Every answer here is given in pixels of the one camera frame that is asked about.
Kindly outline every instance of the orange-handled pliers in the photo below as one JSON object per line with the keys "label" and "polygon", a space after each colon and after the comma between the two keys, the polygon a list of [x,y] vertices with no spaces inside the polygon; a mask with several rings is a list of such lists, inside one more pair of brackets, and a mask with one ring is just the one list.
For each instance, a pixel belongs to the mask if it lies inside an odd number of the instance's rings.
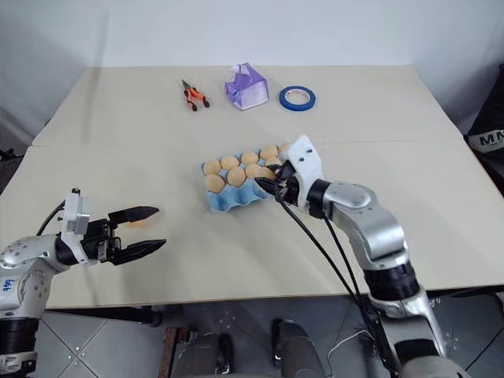
{"label": "orange-handled pliers", "polygon": [[189,107],[192,109],[193,112],[195,112],[196,110],[198,110],[198,107],[192,101],[193,97],[197,98],[198,100],[202,100],[203,101],[203,105],[206,108],[210,107],[210,103],[206,100],[206,97],[204,95],[202,95],[201,93],[199,93],[196,90],[196,88],[190,86],[184,80],[182,80],[182,84],[183,84],[183,93],[186,96],[187,104],[189,105]]}

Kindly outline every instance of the blue egg carton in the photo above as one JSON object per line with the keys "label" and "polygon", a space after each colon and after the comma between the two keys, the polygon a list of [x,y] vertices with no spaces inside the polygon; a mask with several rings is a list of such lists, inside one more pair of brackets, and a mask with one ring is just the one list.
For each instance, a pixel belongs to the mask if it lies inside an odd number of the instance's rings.
{"label": "blue egg carton", "polygon": [[[259,155],[260,149],[252,151]],[[239,166],[245,169],[246,165],[241,163],[242,153],[234,154],[234,156],[238,159],[238,161],[240,161]],[[264,167],[265,161],[259,158],[258,164]],[[201,165],[203,176],[205,176],[203,165],[205,165],[205,163],[202,163]],[[253,179],[246,178],[245,183],[243,183],[241,187],[233,187],[232,185],[229,185],[228,181],[226,180],[228,177],[227,169],[221,169],[219,176],[222,177],[224,179],[224,182],[226,183],[226,186],[224,187],[222,192],[219,194],[212,193],[210,191],[206,192],[212,213],[226,213],[232,207],[247,206],[253,201],[263,200],[271,197],[271,195],[263,191],[261,187],[259,187],[258,183],[256,183]]]}

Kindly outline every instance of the tissue box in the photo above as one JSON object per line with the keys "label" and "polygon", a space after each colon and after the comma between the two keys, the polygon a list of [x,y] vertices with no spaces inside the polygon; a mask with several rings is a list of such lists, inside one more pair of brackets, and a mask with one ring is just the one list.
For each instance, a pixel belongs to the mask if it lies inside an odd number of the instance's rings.
{"label": "tissue box", "polygon": [[236,65],[232,71],[224,89],[236,107],[245,110],[268,101],[268,82],[250,64]]}

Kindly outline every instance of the blue tape roll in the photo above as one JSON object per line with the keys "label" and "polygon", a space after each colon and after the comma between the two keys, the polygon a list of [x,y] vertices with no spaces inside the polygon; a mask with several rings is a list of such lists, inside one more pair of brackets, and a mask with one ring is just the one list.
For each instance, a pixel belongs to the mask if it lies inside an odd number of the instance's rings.
{"label": "blue tape roll", "polygon": [[[304,104],[293,104],[292,102],[289,102],[287,100],[287,96],[290,93],[303,93],[308,98],[308,101]],[[315,99],[315,94],[310,89],[308,89],[307,87],[301,87],[300,85],[285,87],[280,92],[280,104],[284,108],[293,110],[295,112],[303,112],[305,110],[313,108],[313,105],[315,105]]]}

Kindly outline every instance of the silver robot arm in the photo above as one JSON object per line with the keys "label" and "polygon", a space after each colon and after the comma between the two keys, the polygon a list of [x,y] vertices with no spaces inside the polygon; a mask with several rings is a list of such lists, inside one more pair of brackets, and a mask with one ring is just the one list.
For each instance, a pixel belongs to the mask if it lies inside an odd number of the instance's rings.
{"label": "silver robot arm", "polygon": [[367,187],[324,180],[321,160],[304,135],[280,154],[282,165],[271,166],[275,180],[256,179],[277,200],[310,215],[327,217],[350,240],[369,286],[374,309],[372,332],[380,356],[392,375],[459,378],[467,373],[446,359],[442,332],[425,290],[410,263],[404,231],[380,206]]}
{"label": "silver robot arm", "polygon": [[67,195],[50,218],[62,207],[61,233],[19,239],[0,253],[1,378],[25,377],[35,371],[35,333],[54,275],[71,265],[90,265],[98,260],[124,264],[166,243],[165,239],[146,240],[121,249],[120,239],[114,235],[118,224],[145,219],[158,211],[155,207],[124,209],[110,213],[109,220],[89,222],[87,200],[78,190]]}

